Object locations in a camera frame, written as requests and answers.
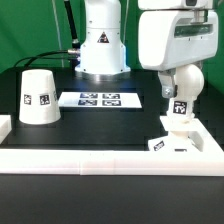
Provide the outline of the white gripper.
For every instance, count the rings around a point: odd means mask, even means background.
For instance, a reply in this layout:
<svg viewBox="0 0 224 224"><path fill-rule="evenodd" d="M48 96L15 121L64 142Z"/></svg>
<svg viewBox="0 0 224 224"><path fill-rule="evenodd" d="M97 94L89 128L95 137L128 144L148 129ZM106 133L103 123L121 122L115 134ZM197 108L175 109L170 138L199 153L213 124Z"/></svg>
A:
<svg viewBox="0 0 224 224"><path fill-rule="evenodd" d="M164 98L177 94L173 68L194 62L202 70L201 60L214 57L217 52L217 13L208 11L208 20L200 24L193 22L194 15L193 11L164 10L145 11L140 16L139 61L144 69L159 70Z"/></svg>

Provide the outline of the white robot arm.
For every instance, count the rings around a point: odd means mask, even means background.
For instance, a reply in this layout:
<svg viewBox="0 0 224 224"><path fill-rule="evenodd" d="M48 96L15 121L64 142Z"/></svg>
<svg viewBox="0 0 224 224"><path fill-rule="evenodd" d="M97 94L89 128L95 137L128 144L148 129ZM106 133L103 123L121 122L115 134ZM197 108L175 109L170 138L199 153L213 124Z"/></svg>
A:
<svg viewBox="0 0 224 224"><path fill-rule="evenodd" d="M119 0L84 0L86 39L76 71L98 80L128 72L120 40ZM174 75L184 66L213 57L218 48L218 15L213 0L138 0L138 58L156 70L162 95L177 94Z"/></svg>

